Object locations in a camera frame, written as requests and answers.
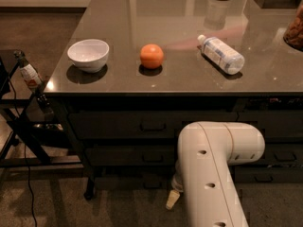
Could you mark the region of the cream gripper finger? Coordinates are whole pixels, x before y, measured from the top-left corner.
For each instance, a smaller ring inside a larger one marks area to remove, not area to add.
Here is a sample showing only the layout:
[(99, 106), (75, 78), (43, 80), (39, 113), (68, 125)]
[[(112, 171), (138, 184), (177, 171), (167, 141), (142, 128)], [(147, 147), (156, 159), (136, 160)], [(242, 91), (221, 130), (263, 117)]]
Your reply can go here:
[(171, 190), (167, 199), (166, 208), (171, 210), (179, 198), (180, 193), (177, 190)]

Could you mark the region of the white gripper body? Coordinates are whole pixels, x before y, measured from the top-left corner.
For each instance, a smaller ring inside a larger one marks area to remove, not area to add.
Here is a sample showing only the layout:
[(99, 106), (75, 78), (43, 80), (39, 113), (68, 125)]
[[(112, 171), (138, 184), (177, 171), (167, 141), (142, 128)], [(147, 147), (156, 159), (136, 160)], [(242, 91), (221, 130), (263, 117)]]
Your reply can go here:
[(175, 163), (175, 172), (171, 179), (171, 186), (174, 190), (182, 193), (184, 191), (183, 181), (181, 176), (181, 168), (179, 162)]

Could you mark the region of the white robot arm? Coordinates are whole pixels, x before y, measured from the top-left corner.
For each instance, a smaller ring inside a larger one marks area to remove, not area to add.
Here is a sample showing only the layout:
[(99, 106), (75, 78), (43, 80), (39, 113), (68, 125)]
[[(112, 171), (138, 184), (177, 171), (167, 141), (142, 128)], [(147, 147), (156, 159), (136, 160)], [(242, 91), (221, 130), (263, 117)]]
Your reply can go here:
[(249, 227), (229, 167), (257, 161), (265, 141), (239, 122), (194, 122), (178, 138), (178, 160), (166, 207), (185, 198), (189, 227)]

